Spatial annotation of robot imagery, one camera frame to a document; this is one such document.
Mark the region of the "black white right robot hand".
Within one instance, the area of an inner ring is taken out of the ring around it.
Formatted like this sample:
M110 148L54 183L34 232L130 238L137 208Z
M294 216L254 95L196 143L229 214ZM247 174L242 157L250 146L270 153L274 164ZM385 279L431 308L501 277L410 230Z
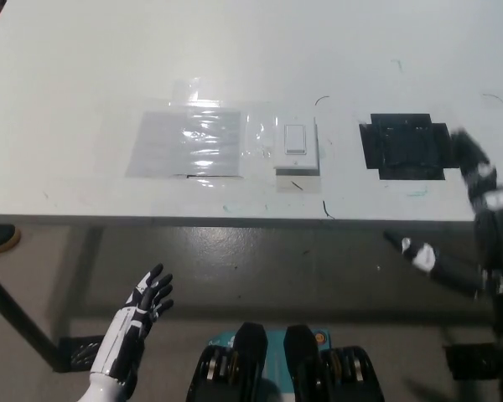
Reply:
M384 237L416 270L442 286L473 298L503 295L503 184L495 164L466 130L454 131L451 140L474 212L477 264L461 263L427 242L392 231Z

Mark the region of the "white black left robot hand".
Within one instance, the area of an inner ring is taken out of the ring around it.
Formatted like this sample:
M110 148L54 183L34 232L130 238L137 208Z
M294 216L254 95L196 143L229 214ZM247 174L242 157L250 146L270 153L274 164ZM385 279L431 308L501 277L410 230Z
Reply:
M136 284L106 331L91 366L92 374L125 384L137 371L153 324L174 305L169 298L172 280L159 263Z

